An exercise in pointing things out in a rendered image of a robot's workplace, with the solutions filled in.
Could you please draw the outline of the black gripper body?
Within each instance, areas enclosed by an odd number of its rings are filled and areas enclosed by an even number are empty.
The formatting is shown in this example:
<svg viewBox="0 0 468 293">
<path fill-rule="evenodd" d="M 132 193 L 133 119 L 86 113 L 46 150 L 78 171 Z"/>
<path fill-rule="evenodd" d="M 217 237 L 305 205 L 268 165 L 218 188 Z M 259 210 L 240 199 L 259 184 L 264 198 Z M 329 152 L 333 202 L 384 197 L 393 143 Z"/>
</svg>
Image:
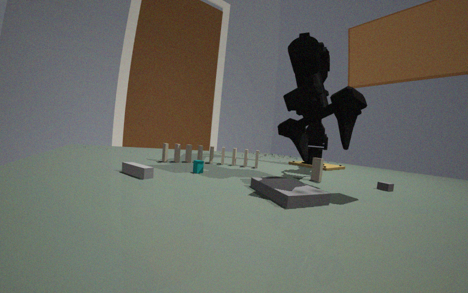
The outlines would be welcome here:
<svg viewBox="0 0 468 293">
<path fill-rule="evenodd" d="M 364 95 L 357 90 L 355 90 L 353 87 L 347 86 L 341 89 L 340 91 L 332 94 L 330 97 L 331 104 L 328 103 L 327 96 L 329 96 L 329 92 L 324 88 L 324 84 L 318 81 L 321 88 L 322 88 L 322 98 L 323 98 L 323 103 L 324 105 L 321 106 L 318 104 L 318 101 L 316 99 L 316 102 L 313 104 L 301 109 L 301 113 L 299 115 L 302 115 L 303 118 L 300 120 L 295 120 L 292 118 L 289 118 L 282 122 L 278 126 L 278 134 L 283 136 L 284 132 L 287 132 L 289 130 L 293 130 L 296 132 L 300 132 L 305 134 L 306 133 L 306 126 L 313 124 L 314 122 L 317 122 L 318 120 L 321 120 L 327 116 L 330 116 L 333 114 L 333 108 L 344 104 L 344 103 L 349 103 L 353 105 L 354 107 L 358 109 L 364 109 L 366 108 L 367 102 L 366 99 L 364 98 Z"/>
</svg>

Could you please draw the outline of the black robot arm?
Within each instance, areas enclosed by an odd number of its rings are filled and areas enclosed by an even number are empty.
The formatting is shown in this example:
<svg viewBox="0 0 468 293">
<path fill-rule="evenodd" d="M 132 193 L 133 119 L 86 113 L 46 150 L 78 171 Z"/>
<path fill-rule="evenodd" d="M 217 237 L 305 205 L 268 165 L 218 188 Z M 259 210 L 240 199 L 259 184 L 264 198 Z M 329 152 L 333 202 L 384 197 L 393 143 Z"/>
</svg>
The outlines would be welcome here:
<svg viewBox="0 0 468 293">
<path fill-rule="evenodd" d="M 309 32 L 300 33 L 287 49 L 297 88 L 285 94 L 283 98 L 287 111 L 296 111 L 296 114 L 300 116 L 301 109 L 315 102 L 318 102 L 317 106 L 324 106 L 323 90 L 319 82 L 324 84 L 328 77 L 330 52 L 327 47 L 324 47 L 323 42 L 318 42 L 316 38 L 310 36 Z M 313 158 L 321 159 L 323 150 L 328 149 L 328 137 L 325 134 L 322 119 L 308 125 L 305 134 L 308 137 L 308 160 L 302 163 L 312 165 Z"/>
</svg>

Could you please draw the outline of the teal block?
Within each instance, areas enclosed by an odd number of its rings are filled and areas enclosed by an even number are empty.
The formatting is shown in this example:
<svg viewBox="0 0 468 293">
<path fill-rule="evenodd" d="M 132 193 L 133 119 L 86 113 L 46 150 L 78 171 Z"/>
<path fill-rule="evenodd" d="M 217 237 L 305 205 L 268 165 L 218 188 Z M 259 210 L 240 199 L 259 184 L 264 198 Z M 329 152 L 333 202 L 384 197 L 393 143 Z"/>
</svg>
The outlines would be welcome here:
<svg viewBox="0 0 468 293">
<path fill-rule="evenodd" d="M 198 173 L 203 173 L 204 172 L 203 166 L 204 166 L 204 161 L 194 160 L 193 161 L 193 172 L 197 173 L 197 174 Z"/>
</svg>

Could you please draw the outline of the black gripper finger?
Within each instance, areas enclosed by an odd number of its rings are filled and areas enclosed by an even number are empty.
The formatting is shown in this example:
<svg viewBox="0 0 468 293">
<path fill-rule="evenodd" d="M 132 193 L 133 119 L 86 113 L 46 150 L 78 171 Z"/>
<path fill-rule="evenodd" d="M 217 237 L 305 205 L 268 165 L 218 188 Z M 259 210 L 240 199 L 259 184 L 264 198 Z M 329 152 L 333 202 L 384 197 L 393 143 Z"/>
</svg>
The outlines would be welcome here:
<svg viewBox="0 0 468 293">
<path fill-rule="evenodd" d="M 308 161 L 308 135 L 301 133 L 301 132 L 294 131 L 294 130 L 288 130 L 282 134 L 284 137 L 288 137 L 293 141 L 302 160 L 304 162 L 307 162 Z"/>
<path fill-rule="evenodd" d="M 356 119 L 362 111 L 348 102 L 336 106 L 332 111 L 338 121 L 342 147 L 348 150 Z"/>
</svg>

